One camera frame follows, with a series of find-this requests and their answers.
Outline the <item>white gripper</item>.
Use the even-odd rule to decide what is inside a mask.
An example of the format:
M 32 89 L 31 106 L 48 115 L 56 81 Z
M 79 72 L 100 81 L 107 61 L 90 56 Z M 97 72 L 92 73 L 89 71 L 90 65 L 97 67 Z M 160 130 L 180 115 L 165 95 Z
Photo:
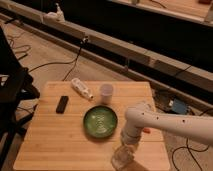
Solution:
M 134 159 L 134 153 L 138 149 L 138 144 L 122 144 L 117 149 L 117 158 L 120 160 L 133 160 Z

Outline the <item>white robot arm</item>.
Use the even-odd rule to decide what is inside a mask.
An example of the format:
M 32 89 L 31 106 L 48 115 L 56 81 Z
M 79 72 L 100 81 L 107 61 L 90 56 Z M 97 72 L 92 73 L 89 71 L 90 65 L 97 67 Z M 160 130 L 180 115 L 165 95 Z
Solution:
M 142 130 L 145 127 L 167 131 L 213 146 L 212 117 L 162 114 L 152 111 L 146 103 L 139 103 L 127 108 L 125 119 L 121 131 L 122 145 L 115 152 L 117 158 L 124 162 L 134 159 L 131 145 L 141 140 Z

